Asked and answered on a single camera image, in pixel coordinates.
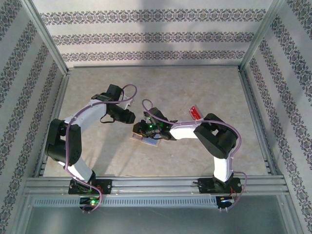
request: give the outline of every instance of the floor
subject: floor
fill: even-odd
[[[233,169],[266,175],[264,160],[242,90],[237,67],[111,67],[75,68],[68,82],[59,118],[85,106],[109,84],[132,83],[138,88],[129,108],[136,122],[143,118],[141,100],[150,99],[169,120],[192,120],[188,110],[197,105],[203,115],[214,113],[242,135]],[[129,87],[125,94],[130,96]],[[132,125],[94,123],[82,135],[82,157],[97,176],[210,176],[213,157],[196,139],[164,141],[155,147],[130,139]],[[48,159],[44,176],[67,176]]]

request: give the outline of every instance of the purple cable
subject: purple cable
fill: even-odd
[[[68,143],[68,135],[69,135],[69,129],[70,129],[70,126],[71,124],[76,120],[76,118],[82,113],[84,112],[85,110],[88,110],[89,108],[91,108],[92,106],[97,106],[97,105],[101,105],[101,104],[119,104],[119,103],[122,103],[122,102],[126,102],[126,101],[129,101],[131,99],[134,98],[134,96],[137,94],[137,87],[133,84],[127,84],[126,86],[124,86],[122,88],[122,90],[124,90],[126,87],[128,86],[133,86],[135,88],[135,93],[132,95],[132,97],[128,98],[128,99],[125,99],[125,100],[121,100],[121,101],[100,101],[100,102],[97,102],[93,105],[89,105],[89,106],[86,106],[84,107],[83,109],[81,109],[80,111],[77,112],[77,114],[74,115],[74,117],[69,121],[68,125],[67,125],[67,128],[66,128],[66,140],[65,140],[65,150],[66,150],[66,161],[65,161],[65,166],[64,166],[64,170],[67,171],[75,180],[77,180],[78,182],[90,187],[90,188],[93,188],[95,190],[98,191],[99,193],[99,201],[98,201],[98,204],[91,210],[92,211],[95,211],[101,204],[102,202],[102,199],[103,199],[103,196],[102,196],[102,192],[99,188],[91,185],[91,184],[88,184],[82,180],[80,180],[79,178],[77,178],[75,175],[73,175],[69,170],[68,170],[68,164],[69,164],[69,143]]]
[[[152,117],[154,117],[155,119],[158,119],[158,120],[160,120],[160,121],[162,121],[162,122],[164,122],[164,123],[179,124],[179,125],[189,125],[189,124],[194,124],[194,123],[195,123],[195,124],[197,124],[197,123],[216,123],[216,124],[220,124],[220,125],[226,126],[226,127],[230,128],[231,130],[233,130],[233,131],[236,133],[236,135],[237,135],[237,137],[238,137],[238,145],[237,145],[237,147],[233,150],[233,152],[232,152],[232,154],[231,154],[231,157],[230,157],[230,163],[229,163],[229,165],[230,165],[230,171],[233,172],[233,173],[243,174],[243,175],[245,176],[245,183],[244,183],[244,186],[243,186],[243,188],[242,188],[242,191],[240,192],[238,198],[235,199],[234,203],[233,203],[229,208],[220,209],[220,210],[221,210],[221,211],[222,211],[222,210],[228,211],[229,209],[233,208],[233,206],[240,200],[240,197],[242,196],[243,192],[245,191],[245,187],[246,187],[246,184],[247,184],[247,175],[246,175],[244,172],[235,172],[235,171],[232,170],[232,161],[233,161],[234,154],[239,150],[239,148],[240,148],[240,146],[241,146],[241,144],[242,144],[242,137],[241,137],[241,135],[239,134],[238,130],[237,130],[235,127],[233,127],[233,126],[231,126],[231,125],[229,125],[229,124],[227,124],[227,123],[225,123],[225,122],[220,122],[220,121],[216,121],[216,120],[193,120],[193,121],[186,121],[186,122],[176,122],[176,123],[173,123],[173,122],[167,121],[167,120],[165,120],[165,119],[162,119],[162,118],[159,118],[159,117],[153,115],[153,114],[145,107],[145,105],[144,105],[144,102],[145,102],[145,101],[148,101],[148,102],[151,104],[151,108],[153,107],[153,103],[152,103],[150,100],[144,99],[144,100],[142,101],[142,106],[143,106],[144,110],[145,110],[150,116],[152,116]]]

